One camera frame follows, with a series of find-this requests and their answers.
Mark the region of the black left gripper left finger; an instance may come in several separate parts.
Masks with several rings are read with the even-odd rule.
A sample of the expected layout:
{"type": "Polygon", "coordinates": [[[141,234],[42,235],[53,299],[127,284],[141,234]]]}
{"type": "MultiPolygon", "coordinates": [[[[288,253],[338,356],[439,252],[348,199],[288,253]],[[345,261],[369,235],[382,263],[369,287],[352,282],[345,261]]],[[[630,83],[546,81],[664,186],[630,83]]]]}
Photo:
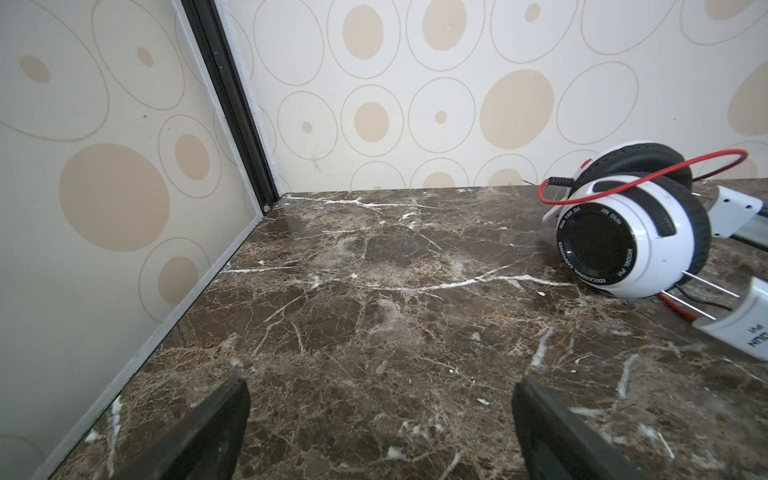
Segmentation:
{"type": "Polygon", "coordinates": [[[250,413],[242,378],[222,383],[117,479],[231,479],[250,413]]]}

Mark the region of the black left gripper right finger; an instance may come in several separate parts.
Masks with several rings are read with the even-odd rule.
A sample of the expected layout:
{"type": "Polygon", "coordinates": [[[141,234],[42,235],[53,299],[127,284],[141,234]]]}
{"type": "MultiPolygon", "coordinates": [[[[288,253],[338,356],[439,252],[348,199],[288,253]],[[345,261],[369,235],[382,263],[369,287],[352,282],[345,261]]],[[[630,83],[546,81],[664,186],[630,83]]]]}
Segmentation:
{"type": "Polygon", "coordinates": [[[537,380],[524,377],[511,400],[515,432],[531,479],[646,479],[537,380]]]}

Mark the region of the white black headphones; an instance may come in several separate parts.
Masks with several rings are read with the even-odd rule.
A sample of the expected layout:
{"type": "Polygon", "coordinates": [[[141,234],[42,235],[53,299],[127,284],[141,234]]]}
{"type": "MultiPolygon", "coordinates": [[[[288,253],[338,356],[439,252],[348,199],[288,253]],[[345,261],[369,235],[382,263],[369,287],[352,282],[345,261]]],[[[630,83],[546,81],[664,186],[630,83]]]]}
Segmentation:
{"type": "Polygon", "coordinates": [[[703,311],[702,301],[685,292],[670,292],[703,279],[714,239],[767,248],[766,204],[726,187],[699,198],[697,162],[655,142],[621,144],[570,177],[545,179],[541,190],[562,187],[565,195],[541,200],[550,208],[542,221],[554,228],[566,267],[586,285],[623,299],[656,296],[696,329],[764,361],[766,281],[752,278],[722,317],[703,311]]]}

